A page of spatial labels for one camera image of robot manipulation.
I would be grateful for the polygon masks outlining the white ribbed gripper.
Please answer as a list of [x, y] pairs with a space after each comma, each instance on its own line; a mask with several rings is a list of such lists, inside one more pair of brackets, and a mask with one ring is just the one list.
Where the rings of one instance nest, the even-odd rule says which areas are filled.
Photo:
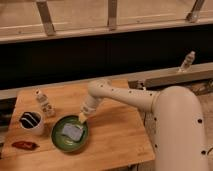
[[100, 104], [99, 98], [88, 95], [81, 105], [82, 113], [78, 115], [78, 120], [81, 123], [84, 123], [88, 119], [86, 115], [94, 113], [98, 108], [99, 104]]

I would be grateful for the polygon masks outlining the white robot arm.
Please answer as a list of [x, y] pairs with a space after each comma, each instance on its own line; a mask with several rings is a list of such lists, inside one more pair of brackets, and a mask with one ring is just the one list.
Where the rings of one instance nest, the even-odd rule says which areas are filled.
[[107, 79], [88, 84], [79, 121], [84, 123], [104, 98], [154, 115], [155, 171], [210, 171], [204, 118], [198, 97], [188, 88], [170, 86], [160, 91], [118, 88]]

